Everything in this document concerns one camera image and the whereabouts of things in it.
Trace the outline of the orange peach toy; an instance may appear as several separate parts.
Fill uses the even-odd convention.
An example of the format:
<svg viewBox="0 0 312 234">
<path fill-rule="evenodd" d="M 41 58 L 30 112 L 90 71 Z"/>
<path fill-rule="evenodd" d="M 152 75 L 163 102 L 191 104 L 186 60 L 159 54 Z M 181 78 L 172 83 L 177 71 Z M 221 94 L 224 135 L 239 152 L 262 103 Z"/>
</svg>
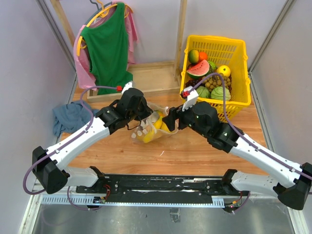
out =
<svg viewBox="0 0 312 234">
<path fill-rule="evenodd" d="M 163 130 L 163 131 L 165 131 L 167 133 L 171 133 L 171 131 L 167 127 L 166 123 L 164 123 L 164 122 L 162 123 L 161 130 Z"/>
</svg>

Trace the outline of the yellow banana toy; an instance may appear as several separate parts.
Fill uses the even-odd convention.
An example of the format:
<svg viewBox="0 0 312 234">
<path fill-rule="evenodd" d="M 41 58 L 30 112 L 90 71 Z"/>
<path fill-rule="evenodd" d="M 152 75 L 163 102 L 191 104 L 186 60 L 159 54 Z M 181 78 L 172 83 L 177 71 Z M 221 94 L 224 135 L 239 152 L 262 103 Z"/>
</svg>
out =
<svg viewBox="0 0 312 234">
<path fill-rule="evenodd" d="M 147 130 L 147 133 L 145 135 L 149 136 L 149 142 L 156 139 L 156 134 L 158 130 L 161 128 L 162 123 L 163 123 L 162 116 L 154 117 L 154 118 L 149 117 L 146 120 L 146 125 L 145 125 L 144 130 Z"/>
</svg>

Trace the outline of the clear polka dot zip bag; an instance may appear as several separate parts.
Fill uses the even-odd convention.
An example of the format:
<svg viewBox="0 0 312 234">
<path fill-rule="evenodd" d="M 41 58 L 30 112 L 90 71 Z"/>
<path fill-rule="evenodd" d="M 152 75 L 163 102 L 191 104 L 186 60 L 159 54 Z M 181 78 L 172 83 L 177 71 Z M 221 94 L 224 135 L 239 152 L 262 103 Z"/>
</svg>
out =
<svg viewBox="0 0 312 234">
<path fill-rule="evenodd" d="M 153 113 L 141 121 L 140 125 L 134 128 L 131 139 L 138 143 L 149 143 L 161 137 L 168 137 L 178 132 L 178 122 L 175 121 L 175 129 L 170 131 L 163 122 L 163 118 L 169 114 L 169 107 L 162 107 L 148 102 L 148 107 Z"/>
</svg>

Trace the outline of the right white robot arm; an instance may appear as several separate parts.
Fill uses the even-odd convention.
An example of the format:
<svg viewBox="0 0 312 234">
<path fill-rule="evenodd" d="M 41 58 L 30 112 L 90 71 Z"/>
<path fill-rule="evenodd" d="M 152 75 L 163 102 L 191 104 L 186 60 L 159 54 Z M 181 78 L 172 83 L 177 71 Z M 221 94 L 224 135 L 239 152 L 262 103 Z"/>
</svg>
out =
<svg viewBox="0 0 312 234">
<path fill-rule="evenodd" d="M 163 122 L 170 131 L 189 127 L 212 147 L 243 158 L 268 173 L 263 176 L 228 169 L 221 179 L 221 190 L 226 195 L 250 191 L 276 197 L 295 210 L 304 208 L 312 187 L 311 164 L 300 165 L 261 146 L 231 123 L 220 121 L 216 109 L 206 102 L 188 109 L 172 107 Z"/>
</svg>

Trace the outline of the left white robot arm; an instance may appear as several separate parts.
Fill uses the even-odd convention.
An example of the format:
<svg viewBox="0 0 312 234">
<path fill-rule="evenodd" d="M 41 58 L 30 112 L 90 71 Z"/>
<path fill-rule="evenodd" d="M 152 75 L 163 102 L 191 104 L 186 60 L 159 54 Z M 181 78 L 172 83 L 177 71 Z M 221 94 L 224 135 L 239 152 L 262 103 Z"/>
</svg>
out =
<svg viewBox="0 0 312 234">
<path fill-rule="evenodd" d="M 65 186 L 85 186 L 99 193 L 104 188 L 100 171 L 94 167 L 69 169 L 68 164 L 97 141 L 128 126 L 132 120 L 142 121 L 152 114 L 144 94 L 136 88 L 122 91 L 120 99 L 100 109 L 91 120 L 67 139 L 32 152 L 32 172 L 48 194 L 54 194 Z"/>
</svg>

